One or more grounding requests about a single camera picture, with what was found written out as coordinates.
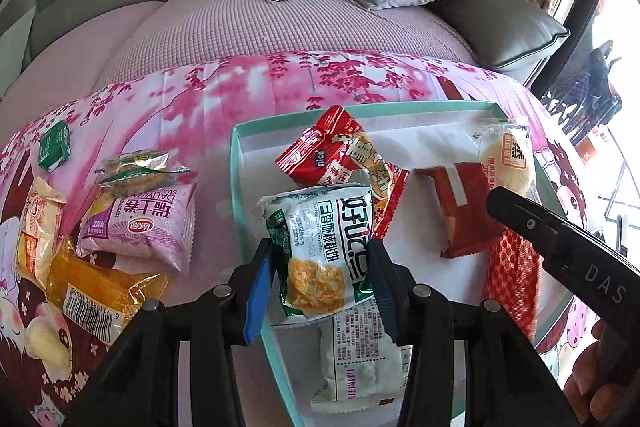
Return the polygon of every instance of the red snack bag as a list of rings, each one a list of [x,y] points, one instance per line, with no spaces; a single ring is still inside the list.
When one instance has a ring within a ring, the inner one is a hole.
[[[530,341],[536,334],[542,258],[529,241],[506,229],[491,249],[482,299],[494,299]]]
[[[372,237],[385,237],[409,171],[385,162],[362,127],[333,105],[279,158],[276,165],[301,187],[346,183],[365,169],[373,191]]]
[[[417,169],[433,178],[440,200],[449,248],[443,257],[459,257],[491,248],[504,225],[486,213],[489,182],[481,163],[456,163],[447,167]]]

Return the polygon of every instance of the green snack package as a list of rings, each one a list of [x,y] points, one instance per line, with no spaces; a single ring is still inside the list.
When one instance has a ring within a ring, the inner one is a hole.
[[[373,206],[368,185],[304,188],[260,200],[276,260],[285,323],[346,310],[373,295],[366,246]]]
[[[40,138],[38,165],[47,172],[53,172],[70,156],[69,126],[64,120],[60,120]]]

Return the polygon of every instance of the screw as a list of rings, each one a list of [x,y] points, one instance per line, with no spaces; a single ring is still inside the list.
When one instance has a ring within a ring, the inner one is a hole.
[[[160,301],[158,299],[150,298],[142,303],[142,309],[147,312],[152,312],[154,310],[157,310],[159,305]]]
[[[487,310],[488,312],[492,312],[492,313],[497,313],[502,308],[500,306],[500,302],[494,301],[493,299],[488,299],[488,300],[484,301],[484,303],[482,303],[482,305],[484,306],[485,310]]]
[[[219,284],[217,286],[214,286],[213,295],[215,295],[216,297],[228,297],[229,295],[231,295],[231,286],[229,286],[228,284]]]
[[[414,286],[414,295],[418,297],[428,297],[431,295],[431,288],[426,284],[417,284]]]

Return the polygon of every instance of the white snack bag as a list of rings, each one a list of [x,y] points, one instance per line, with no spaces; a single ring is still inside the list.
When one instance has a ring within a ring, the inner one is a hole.
[[[353,412],[402,398],[412,346],[385,333],[375,299],[318,324],[325,385],[311,400],[320,413]]]
[[[258,204],[272,241],[284,323],[306,323],[348,309],[372,296],[366,246],[373,206],[370,187],[311,187],[267,196]]]

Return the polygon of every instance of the pink blossom pattern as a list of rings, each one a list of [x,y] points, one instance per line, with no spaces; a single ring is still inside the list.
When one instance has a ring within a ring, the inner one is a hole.
[[[66,103],[22,127],[2,150],[0,201],[7,207],[7,195],[18,185],[16,180],[30,184],[33,176],[44,176],[67,198],[60,233],[69,234],[78,229],[95,198],[94,171],[104,159],[143,148],[171,151],[178,162],[198,173],[198,213],[190,270],[174,276],[163,301],[167,305],[191,301],[222,282],[224,270],[239,263],[232,215],[216,213],[215,204],[210,204],[230,199],[229,143],[236,124],[334,104],[448,99],[489,100],[512,120],[525,118],[534,153],[549,178],[559,189],[574,194],[580,213],[584,210],[588,216],[588,202],[580,188],[580,158],[524,86],[508,76],[447,60],[357,50],[225,57],[112,84]],[[71,131],[72,156],[48,174],[37,166],[38,140],[62,119]],[[568,201],[573,201],[571,194]],[[21,208],[24,201],[12,204]],[[137,264],[133,259],[117,256],[114,266],[131,273],[147,271],[140,259],[135,260]],[[20,285],[27,283],[23,279]],[[98,363],[104,350],[98,350],[97,356],[91,351],[98,345],[102,344],[95,337],[77,328],[74,360],[76,350],[85,349],[85,358],[90,355]],[[241,384],[253,370],[242,364],[242,360],[236,364]],[[34,390],[40,396],[41,375],[21,382],[30,388],[30,396]],[[72,398],[68,389],[55,391],[61,407]]]

